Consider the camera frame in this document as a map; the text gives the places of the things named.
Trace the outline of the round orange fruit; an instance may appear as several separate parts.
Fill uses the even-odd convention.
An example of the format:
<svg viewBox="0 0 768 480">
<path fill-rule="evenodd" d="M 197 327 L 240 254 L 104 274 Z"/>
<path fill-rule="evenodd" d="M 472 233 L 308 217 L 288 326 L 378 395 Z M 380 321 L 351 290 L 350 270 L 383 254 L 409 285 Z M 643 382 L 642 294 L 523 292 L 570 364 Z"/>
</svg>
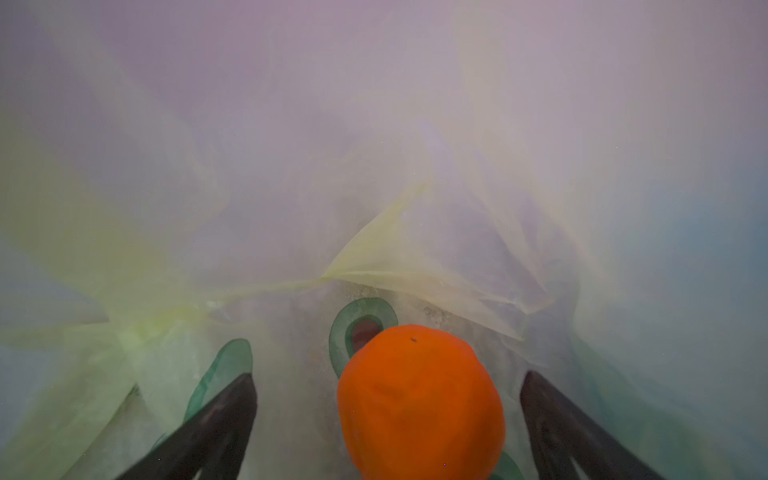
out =
<svg viewBox="0 0 768 480">
<path fill-rule="evenodd" d="M 365 479 L 488 479 L 502 455 L 500 394 L 473 348 L 442 330 L 379 333 L 344 368 L 337 405 Z"/>
</svg>

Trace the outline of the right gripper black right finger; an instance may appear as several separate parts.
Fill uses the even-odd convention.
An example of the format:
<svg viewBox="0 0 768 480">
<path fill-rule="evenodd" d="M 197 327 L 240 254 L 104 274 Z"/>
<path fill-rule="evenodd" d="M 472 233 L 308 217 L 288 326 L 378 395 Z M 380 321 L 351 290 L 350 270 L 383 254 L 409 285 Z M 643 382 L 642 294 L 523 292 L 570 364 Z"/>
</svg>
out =
<svg viewBox="0 0 768 480">
<path fill-rule="evenodd" d="M 520 404 L 541 479 L 662 480 L 541 374 L 526 373 Z"/>
</svg>

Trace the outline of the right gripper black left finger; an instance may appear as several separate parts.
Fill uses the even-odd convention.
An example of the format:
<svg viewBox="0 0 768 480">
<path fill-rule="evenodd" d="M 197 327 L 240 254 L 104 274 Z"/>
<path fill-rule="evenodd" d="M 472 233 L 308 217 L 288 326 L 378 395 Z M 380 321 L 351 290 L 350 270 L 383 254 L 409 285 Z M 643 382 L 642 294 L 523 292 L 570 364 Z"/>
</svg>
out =
<svg viewBox="0 0 768 480">
<path fill-rule="evenodd" d="M 242 374 L 118 479 L 237 479 L 257 408 L 252 376 Z"/>
</svg>

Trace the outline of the yellow plastic bag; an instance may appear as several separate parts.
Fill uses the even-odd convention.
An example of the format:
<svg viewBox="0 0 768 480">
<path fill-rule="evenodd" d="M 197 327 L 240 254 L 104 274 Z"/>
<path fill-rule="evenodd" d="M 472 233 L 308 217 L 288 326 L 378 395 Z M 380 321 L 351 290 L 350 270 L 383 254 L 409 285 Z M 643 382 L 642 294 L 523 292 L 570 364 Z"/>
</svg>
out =
<svg viewBox="0 0 768 480">
<path fill-rule="evenodd" d="M 112 479 L 241 371 L 244 479 L 355 479 L 354 304 L 767 475 L 763 1 L 5 1 L 1 475 Z"/>
</svg>

